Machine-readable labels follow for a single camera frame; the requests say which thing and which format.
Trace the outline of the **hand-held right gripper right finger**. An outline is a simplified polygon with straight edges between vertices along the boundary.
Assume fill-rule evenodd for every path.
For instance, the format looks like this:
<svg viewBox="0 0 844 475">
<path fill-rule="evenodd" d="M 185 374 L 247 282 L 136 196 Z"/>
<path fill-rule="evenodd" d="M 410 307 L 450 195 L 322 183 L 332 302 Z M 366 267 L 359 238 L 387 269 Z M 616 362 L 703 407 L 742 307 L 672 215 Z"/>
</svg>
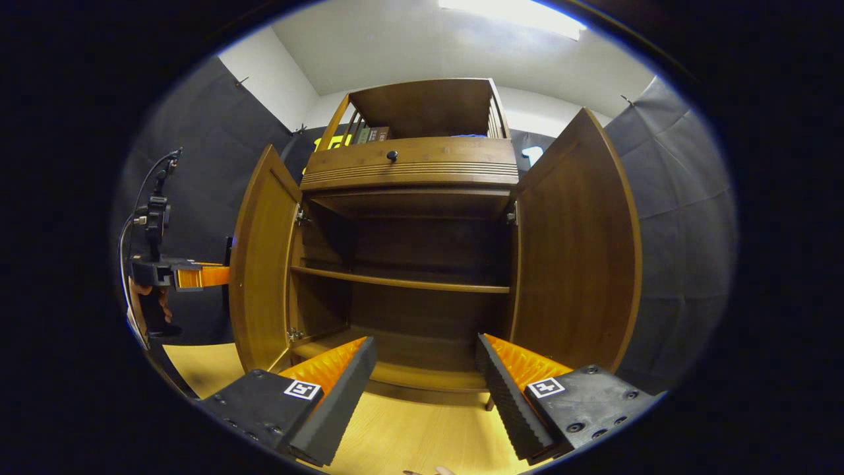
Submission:
<svg viewBox="0 0 844 475">
<path fill-rule="evenodd" d="M 491 334 L 476 364 L 520 460 L 536 465 L 618 432 L 660 402 L 596 364 L 566 367 Z"/>
</svg>

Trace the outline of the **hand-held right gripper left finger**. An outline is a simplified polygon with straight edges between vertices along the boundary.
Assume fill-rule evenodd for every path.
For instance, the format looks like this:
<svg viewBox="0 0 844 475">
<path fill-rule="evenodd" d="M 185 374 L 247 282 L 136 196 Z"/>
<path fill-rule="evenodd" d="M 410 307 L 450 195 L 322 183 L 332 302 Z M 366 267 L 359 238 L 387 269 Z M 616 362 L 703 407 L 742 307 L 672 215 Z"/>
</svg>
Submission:
<svg viewBox="0 0 844 475">
<path fill-rule="evenodd" d="M 279 373 L 250 370 L 198 407 L 278 456 L 329 466 L 376 363 L 376 340 L 364 336 Z"/>
</svg>

